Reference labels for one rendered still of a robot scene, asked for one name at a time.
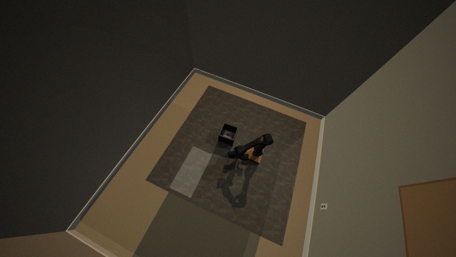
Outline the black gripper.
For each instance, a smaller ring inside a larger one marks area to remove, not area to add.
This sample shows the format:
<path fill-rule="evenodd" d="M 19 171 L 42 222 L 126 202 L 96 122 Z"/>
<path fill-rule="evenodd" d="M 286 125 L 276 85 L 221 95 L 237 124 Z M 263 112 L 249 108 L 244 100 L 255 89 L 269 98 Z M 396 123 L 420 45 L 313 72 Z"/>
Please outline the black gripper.
<path fill-rule="evenodd" d="M 240 160 L 245 160 L 245 161 L 247 161 L 248 158 L 249 158 L 249 155 L 248 155 L 248 154 L 244 154 L 244 155 L 242 155 L 241 157 L 233 157 L 233 158 L 231 158 L 231 159 L 235 159 L 235 158 L 240 159 Z"/>

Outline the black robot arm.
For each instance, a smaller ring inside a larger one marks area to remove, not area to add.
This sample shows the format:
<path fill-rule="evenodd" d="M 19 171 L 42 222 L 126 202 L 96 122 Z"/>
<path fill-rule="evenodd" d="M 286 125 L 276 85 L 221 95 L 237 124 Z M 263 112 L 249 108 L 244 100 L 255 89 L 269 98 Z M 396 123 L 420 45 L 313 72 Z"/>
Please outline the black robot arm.
<path fill-rule="evenodd" d="M 261 142 L 261 139 L 263 137 L 263 141 Z M 256 157 L 259 157 L 263 155 L 263 149 L 267 145 L 273 144 L 273 138 L 271 134 L 263 134 L 260 138 L 256 138 L 254 141 L 251 141 L 250 143 L 246 145 L 239 145 L 237 147 L 234 147 L 234 151 L 228 152 L 228 157 L 233 158 L 233 157 L 241 157 L 246 153 L 247 150 L 251 149 L 254 147 L 253 154 Z"/>

